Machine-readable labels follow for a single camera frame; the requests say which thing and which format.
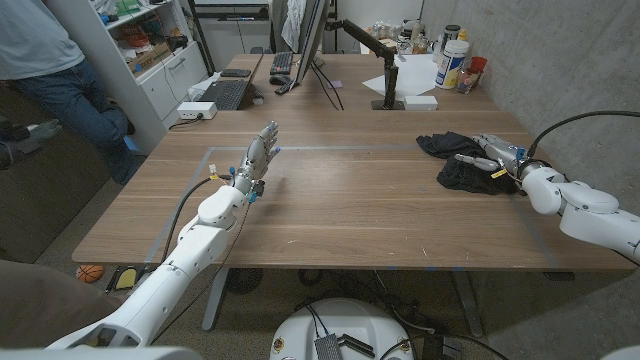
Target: keyboard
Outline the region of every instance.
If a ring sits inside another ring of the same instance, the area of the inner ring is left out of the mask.
[[[293,61],[293,53],[291,51],[277,52],[276,58],[273,59],[273,64],[271,64],[271,71],[269,72],[269,74],[271,75],[291,74],[292,61]]]
[[[218,110],[238,110],[248,81],[221,81],[211,84],[198,101],[213,101]]]

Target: white paper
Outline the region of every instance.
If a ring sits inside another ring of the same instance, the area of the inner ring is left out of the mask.
[[[420,95],[436,86],[438,67],[432,61],[433,54],[403,55],[406,61],[400,61],[396,55],[398,81],[396,82],[396,100],[405,96]],[[384,95],[384,75],[363,82],[368,88]]]

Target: black garment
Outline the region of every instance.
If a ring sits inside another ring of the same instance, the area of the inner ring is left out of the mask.
[[[438,174],[437,180],[447,189],[472,193],[497,195],[501,193],[513,194],[518,191],[515,182],[509,176],[502,175],[493,179],[491,172],[458,161],[453,156],[447,159],[447,163]]]
[[[427,154],[447,159],[437,177],[438,182],[447,189],[489,195],[513,194],[518,191],[515,182],[509,176],[503,175],[493,179],[490,172],[453,158],[456,154],[487,157],[480,145],[471,138],[449,131],[444,135],[434,134],[432,137],[419,136],[416,141]]]
[[[444,135],[433,134],[432,137],[418,136],[416,141],[427,154],[440,159],[448,159],[455,154],[473,157],[487,156],[473,139],[451,131],[447,131]]]

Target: white box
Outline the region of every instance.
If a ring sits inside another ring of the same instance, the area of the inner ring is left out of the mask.
[[[405,96],[405,110],[436,110],[438,101],[435,96]]]
[[[216,104],[213,102],[188,102],[185,101],[178,106],[178,114],[182,120],[191,120],[198,117],[202,113],[203,119],[213,119],[218,112]]]

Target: mouse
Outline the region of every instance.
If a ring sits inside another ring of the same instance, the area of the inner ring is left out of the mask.
[[[273,75],[269,79],[269,84],[271,85],[284,85],[289,82],[291,82],[291,78],[287,75]]]

